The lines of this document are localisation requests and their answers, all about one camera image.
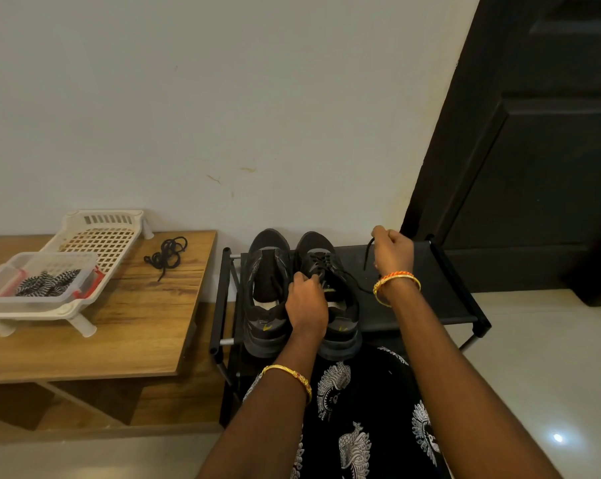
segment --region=plastic container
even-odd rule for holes
[[[96,252],[23,252],[0,265],[0,312],[42,312],[56,309],[77,297],[84,296],[97,279],[99,255]],[[60,296],[17,297],[19,284],[43,271],[58,275],[79,269],[78,275]]]

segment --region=hand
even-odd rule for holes
[[[375,266],[381,276],[397,271],[414,271],[414,243],[395,230],[376,225],[374,237]]]
[[[309,338],[319,345],[325,337],[329,316],[327,301],[320,286],[317,275],[311,279],[301,272],[294,274],[294,282],[290,282],[289,295],[285,309],[290,317],[294,334]]]

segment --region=gold bangle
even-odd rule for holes
[[[307,404],[309,405],[309,403],[311,402],[311,386],[309,385],[309,381],[307,381],[307,379],[303,375],[282,365],[269,365],[268,367],[263,368],[263,371],[261,371],[261,375],[264,375],[267,370],[272,369],[283,370],[284,372],[288,372],[290,375],[296,378],[296,380],[300,381],[305,387],[305,391],[307,392]]]
[[[418,286],[418,290],[421,290],[423,288],[420,281],[410,272],[400,272],[400,273],[396,272],[396,273],[389,274],[389,275],[383,277],[382,279],[380,279],[378,282],[376,282],[376,284],[374,285],[374,289],[373,289],[374,297],[376,297],[376,300],[383,306],[386,306],[388,308],[391,307],[390,304],[384,303],[383,301],[380,300],[380,298],[378,297],[378,290],[383,286],[383,284],[387,283],[388,281],[390,281],[392,279],[398,278],[398,277],[404,277],[404,278],[414,281],[414,283]]]

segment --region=shoe tongue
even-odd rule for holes
[[[274,250],[263,250],[263,258],[254,276],[252,296],[260,303],[283,300],[283,276],[276,265]]]

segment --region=wooden tabletop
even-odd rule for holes
[[[161,272],[143,261],[167,238],[189,242],[181,264]],[[41,249],[50,236],[0,237],[0,264]],[[216,231],[156,233],[135,242],[97,301],[83,315],[97,332],[84,338],[67,321],[18,322],[0,337],[0,383],[175,375]]]

